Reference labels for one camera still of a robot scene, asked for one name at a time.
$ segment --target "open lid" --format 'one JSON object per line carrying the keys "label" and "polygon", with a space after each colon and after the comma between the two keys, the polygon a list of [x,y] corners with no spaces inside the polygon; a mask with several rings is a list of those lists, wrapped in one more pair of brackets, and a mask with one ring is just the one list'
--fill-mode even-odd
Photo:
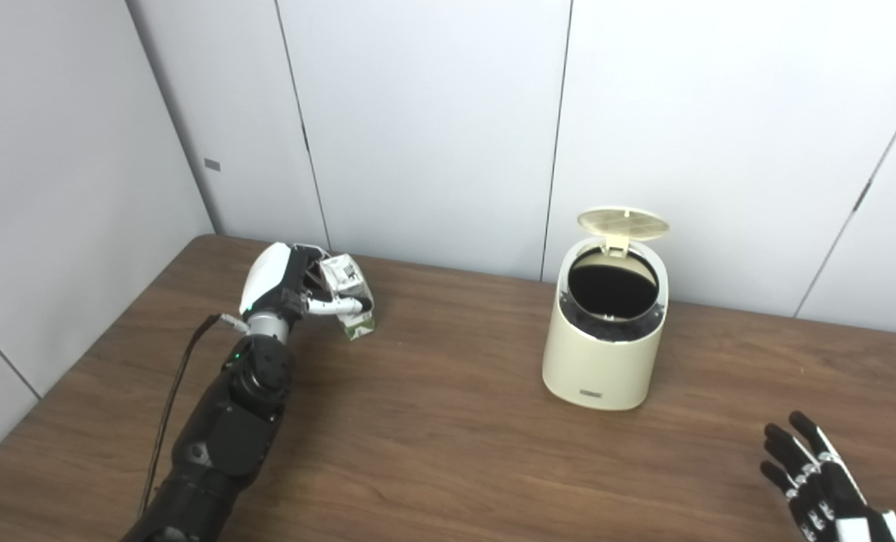
{"label": "open lid", "polygon": [[631,239],[648,241],[665,236],[669,225],[662,217],[632,207],[595,207],[578,215],[578,225],[605,238],[602,249],[609,256],[628,256]]}

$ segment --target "cream trash can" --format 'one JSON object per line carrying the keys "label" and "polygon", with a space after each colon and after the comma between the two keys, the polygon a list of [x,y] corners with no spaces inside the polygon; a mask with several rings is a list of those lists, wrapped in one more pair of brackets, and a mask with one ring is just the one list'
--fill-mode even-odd
{"label": "cream trash can", "polygon": [[638,241],[669,225],[627,207],[590,209],[578,223],[597,237],[573,246],[559,269],[542,379],[580,406],[635,408],[648,394],[669,305],[665,264]]}

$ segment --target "robotic arm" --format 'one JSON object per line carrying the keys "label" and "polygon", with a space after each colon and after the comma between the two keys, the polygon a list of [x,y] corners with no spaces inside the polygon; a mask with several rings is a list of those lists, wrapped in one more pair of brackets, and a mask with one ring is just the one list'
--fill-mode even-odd
{"label": "robotic arm", "polygon": [[214,542],[238,494],[251,485],[282,423],[297,320],[372,309],[363,297],[318,285],[318,247],[276,243],[253,263],[242,293],[245,336],[177,437],[172,469],[122,542]]}

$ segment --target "robotic hand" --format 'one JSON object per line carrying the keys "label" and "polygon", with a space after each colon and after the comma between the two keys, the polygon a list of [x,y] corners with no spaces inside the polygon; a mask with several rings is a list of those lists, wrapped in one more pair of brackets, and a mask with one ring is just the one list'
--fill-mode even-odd
{"label": "robotic hand", "polygon": [[785,495],[807,541],[896,542],[896,514],[869,507],[823,430],[799,411],[789,415],[789,422],[809,442],[812,453],[770,423],[763,446],[782,469],[763,461],[759,470]]}
{"label": "robotic hand", "polygon": [[[122,542],[217,540],[238,494],[258,477],[282,422],[294,366],[287,339],[294,324],[304,315],[372,309],[368,298],[335,296],[324,288],[320,263],[327,257],[318,247],[275,243],[253,263],[241,298],[242,320],[225,317],[245,336],[177,437],[172,469],[149,505],[145,490],[141,515]],[[194,340],[220,318],[204,322]]]}

